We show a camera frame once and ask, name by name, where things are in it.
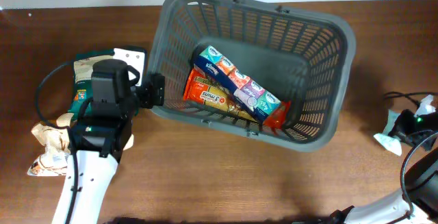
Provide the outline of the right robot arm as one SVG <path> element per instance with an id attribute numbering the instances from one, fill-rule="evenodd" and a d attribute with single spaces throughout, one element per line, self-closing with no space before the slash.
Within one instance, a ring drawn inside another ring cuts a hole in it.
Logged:
<path id="1" fill-rule="evenodd" d="M 366 206 L 336 210 L 325 223 L 436 223 L 437 112 L 404 110 L 386 134 L 376 139 L 411 146 L 400 169 L 400 189 Z"/>

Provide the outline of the orange spaghetti packet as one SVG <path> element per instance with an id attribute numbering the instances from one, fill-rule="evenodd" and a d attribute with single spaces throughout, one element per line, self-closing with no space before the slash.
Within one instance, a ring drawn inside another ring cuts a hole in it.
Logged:
<path id="1" fill-rule="evenodd" d="M 219 85 L 209 80 L 202 72 L 192 69 L 185 86 L 184 101 L 195 101 L 197 103 L 225 111 L 229 114 L 236 115 L 240 118 L 256 122 L 256 120 L 245 111 L 240 105 L 236 104 L 225 91 L 221 90 Z M 275 110 L 263 124 L 280 129 L 285 122 L 287 111 L 291 106 L 291 101 L 282 101 L 280 106 Z"/>

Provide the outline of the beige crumpled snack bag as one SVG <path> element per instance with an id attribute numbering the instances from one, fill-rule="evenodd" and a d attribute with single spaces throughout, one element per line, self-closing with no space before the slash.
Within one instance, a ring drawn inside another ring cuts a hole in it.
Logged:
<path id="1" fill-rule="evenodd" d="M 40 154 L 29 167 L 27 174 L 36 177 L 54 177 L 65 176 L 68 170 L 68 158 L 70 149 L 68 148 L 70 141 L 66 129 L 56 129 L 46 125 L 44 122 L 35 124 L 31 133 L 36 140 L 44 147 L 44 153 Z M 98 151 L 78 151 L 89 155 L 93 155 L 101 164 L 103 161 L 110 162 L 114 165 L 116 170 L 120 163 L 121 155 L 126 149 L 130 149 L 134 144 L 134 135 L 130 132 L 127 137 L 127 143 L 121 151 L 115 150 L 113 154 L 108 154 L 106 158 L 101 157 Z"/>

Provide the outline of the blue Kleenex tissue pack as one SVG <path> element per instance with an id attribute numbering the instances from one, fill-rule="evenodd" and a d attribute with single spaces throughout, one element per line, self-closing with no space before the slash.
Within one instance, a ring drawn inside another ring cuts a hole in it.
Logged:
<path id="1" fill-rule="evenodd" d="M 285 121 L 289 103 L 280 101 L 211 45 L 198 46 L 192 56 L 194 68 L 218 85 L 253 119 L 278 127 Z"/>

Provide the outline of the green coffee bag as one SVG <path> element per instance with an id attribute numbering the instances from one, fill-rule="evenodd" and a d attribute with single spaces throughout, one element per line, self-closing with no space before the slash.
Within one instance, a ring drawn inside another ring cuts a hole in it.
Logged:
<path id="1" fill-rule="evenodd" d="M 73 64 L 73 94 L 75 96 L 68 110 L 68 113 L 73 114 L 72 120 L 77 119 L 82 103 L 92 96 L 91 75 L 93 65 L 101 60 L 114 59 L 113 55 L 114 48 L 76 55 L 76 61 Z"/>

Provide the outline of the grey plastic basket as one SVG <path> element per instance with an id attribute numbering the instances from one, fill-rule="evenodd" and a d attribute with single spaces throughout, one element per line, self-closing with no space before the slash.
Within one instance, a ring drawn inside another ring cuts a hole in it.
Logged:
<path id="1" fill-rule="evenodd" d="M 192 56 L 207 45 L 290 103 L 280 128 L 183 100 Z M 310 152 L 335 133 L 355 51 L 351 27 L 331 14 L 255 0 L 165 0 L 143 79 L 164 77 L 158 116 Z"/>

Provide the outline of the white teal wipes packet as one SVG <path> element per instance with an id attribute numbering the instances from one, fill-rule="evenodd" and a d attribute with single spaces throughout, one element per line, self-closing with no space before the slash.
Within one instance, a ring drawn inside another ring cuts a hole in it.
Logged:
<path id="1" fill-rule="evenodd" d="M 422 114 L 430 114 L 437 111 L 437 108 L 433 106 L 434 98 L 437 97 L 436 92 L 387 92 L 384 94 L 386 99 L 395 99 L 399 97 L 407 98 L 409 101 L 415 104 L 417 110 L 414 115 L 419 116 Z M 386 150 L 401 156 L 402 155 L 402 143 L 399 138 L 389 136 L 389 132 L 394 127 L 394 123 L 401 113 L 388 110 L 387 124 L 382 133 L 374 135 L 374 139 L 382 145 Z M 422 143 L 422 147 L 425 151 L 430 151 L 435 143 L 435 138 L 425 138 L 425 142 Z"/>

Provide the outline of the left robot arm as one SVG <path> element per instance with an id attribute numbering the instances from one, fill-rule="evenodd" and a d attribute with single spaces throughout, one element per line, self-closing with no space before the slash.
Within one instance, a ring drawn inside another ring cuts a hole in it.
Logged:
<path id="1" fill-rule="evenodd" d="M 140 73 L 122 60 L 107 59 L 92 67 L 93 95 L 68 129 L 70 155 L 54 223 L 96 223 L 107 188 L 140 108 L 163 105 L 165 78 L 156 73 L 137 86 Z"/>

